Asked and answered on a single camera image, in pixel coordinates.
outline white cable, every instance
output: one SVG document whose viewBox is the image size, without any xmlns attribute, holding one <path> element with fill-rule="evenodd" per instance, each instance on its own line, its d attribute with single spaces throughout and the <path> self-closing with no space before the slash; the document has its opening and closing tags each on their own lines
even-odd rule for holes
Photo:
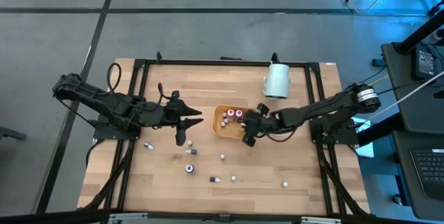
<svg viewBox="0 0 444 224">
<path fill-rule="evenodd" d="M 418 88 L 414 89 L 412 92 L 408 93 L 407 95 L 405 95 L 403 98 L 401 98 L 400 100 L 396 101 L 396 103 L 388 106 L 387 108 L 381 110 L 380 112 L 372 115 L 371 117 L 369 117 L 367 119 L 367 121 L 369 121 L 372 118 L 375 118 L 377 115 L 380 115 L 382 113 L 384 113 L 385 111 L 387 111 L 388 109 L 392 108 L 393 106 L 397 105 L 398 103 L 403 102 L 405 99 L 407 99 L 409 96 L 413 95 L 415 92 L 417 92 L 418 90 L 420 90 L 421 88 L 423 88 L 424 86 L 430 84 L 431 82 L 433 82 L 435 79 L 437 79 L 438 77 L 440 77 L 441 75 L 444 74 L 444 71 L 442 71 L 441 73 L 439 73 L 438 75 L 434 76 L 433 78 L 430 78 L 430 80 L 428 80 L 427 82 L 423 83 L 421 86 L 419 86 Z"/>
</svg>

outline black desk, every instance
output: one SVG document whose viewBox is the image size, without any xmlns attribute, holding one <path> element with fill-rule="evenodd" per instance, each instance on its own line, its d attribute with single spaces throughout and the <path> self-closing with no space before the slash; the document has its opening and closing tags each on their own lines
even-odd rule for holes
<svg viewBox="0 0 444 224">
<path fill-rule="evenodd" d="M 392 135 L 413 213 L 418 218 L 444 221 L 444 201 L 427 197 L 422 192 L 415 165 L 410 156 L 410 150 L 415 148 L 444 148 L 444 136 L 399 130 L 393 131 Z"/>
<path fill-rule="evenodd" d="M 395 52 L 392 44 L 382 45 L 382 54 L 393 87 L 413 83 L 410 79 L 410 55 Z M 396 100 L 400 100 L 420 84 L 396 89 Z M 419 179 L 410 157 L 410 150 L 417 147 L 444 146 L 444 99 L 435 99 L 433 93 L 443 88 L 423 87 L 421 90 L 401 102 L 399 113 L 376 123 L 358 134 L 359 143 L 366 144 L 392 134 L 398 154 L 403 182 L 406 184 L 408 201 L 418 218 L 444 220 L 444 201 L 428 198 L 422 192 Z"/>
</svg>

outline keyboard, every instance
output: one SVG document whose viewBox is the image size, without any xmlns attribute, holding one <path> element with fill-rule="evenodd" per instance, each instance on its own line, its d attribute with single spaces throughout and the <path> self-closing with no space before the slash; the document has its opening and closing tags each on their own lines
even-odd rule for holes
<svg viewBox="0 0 444 224">
<path fill-rule="evenodd" d="M 410 153 L 424 194 L 444 200 L 444 149 L 410 150 Z"/>
</svg>

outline table leg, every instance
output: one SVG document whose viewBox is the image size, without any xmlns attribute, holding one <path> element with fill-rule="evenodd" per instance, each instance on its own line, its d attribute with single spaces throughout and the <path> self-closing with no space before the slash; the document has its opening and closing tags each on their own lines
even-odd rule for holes
<svg viewBox="0 0 444 224">
<path fill-rule="evenodd" d="M 400 113 L 394 114 L 375 125 L 372 125 L 366 130 L 359 132 L 358 142 L 360 146 L 369 144 L 381 137 L 385 137 L 393 130 L 403 130 L 404 123 L 402 122 Z"/>
<path fill-rule="evenodd" d="M 18 140 L 24 140 L 26 135 L 0 126 L 0 139 L 2 137 L 12 137 Z"/>
</svg>

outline wooden table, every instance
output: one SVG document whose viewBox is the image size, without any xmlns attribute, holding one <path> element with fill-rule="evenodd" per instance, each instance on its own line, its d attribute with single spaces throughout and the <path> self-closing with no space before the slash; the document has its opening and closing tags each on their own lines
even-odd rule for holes
<svg viewBox="0 0 444 224">
<path fill-rule="evenodd" d="M 119 58 L 117 62 L 123 73 L 116 91 L 127 93 L 134 59 Z M 325 96 L 332 96 L 341 90 L 336 65 L 320 63 L 320 66 Z M 271 110 L 277 110 L 309 103 L 303 69 L 290 68 L 293 84 L 289 98 L 285 100 L 264 97 L 262 78 L 267 74 L 268 67 L 150 65 L 147 100 L 157 101 L 157 83 L 161 82 L 166 95 L 178 89 L 181 99 L 189 107 L 203 113 L 204 121 L 187 131 L 187 140 L 193 141 L 198 155 L 186 154 L 189 148 L 186 144 L 176 146 L 175 129 L 143 128 L 135 144 L 124 209 L 218 214 L 326 214 L 316 147 L 311 142 L 308 123 L 299 127 L 286 142 L 276 143 L 265 137 L 258 139 L 253 148 L 240 140 L 218 137 L 212 132 L 213 112 L 219 104 L 255 108 L 263 102 Z M 112 80 L 116 77 L 117 71 L 113 71 Z M 314 74 L 312 80 L 318 100 Z M 155 150 L 146 149 L 143 146 L 146 141 L 154 145 Z M 116 141 L 105 140 L 92 151 L 79 207 L 92 200 L 108 179 L 115 148 Z M 220 159 L 221 154 L 226 156 L 224 161 Z M 359 205 L 368 211 L 357 156 L 344 145 L 336 145 L 336 156 L 342 182 Z M 187 164 L 195 166 L 195 175 L 185 172 Z M 232 175 L 237 176 L 235 182 L 230 180 Z M 210 182 L 210 176 L 220 177 L 222 182 Z M 282 187 L 283 181 L 289 183 L 287 188 Z M 112 207 L 117 204 L 119 189 L 120 181 L 114 188 Z M 337 212 L 331 182 L 330 192 Z"/>
</svg>

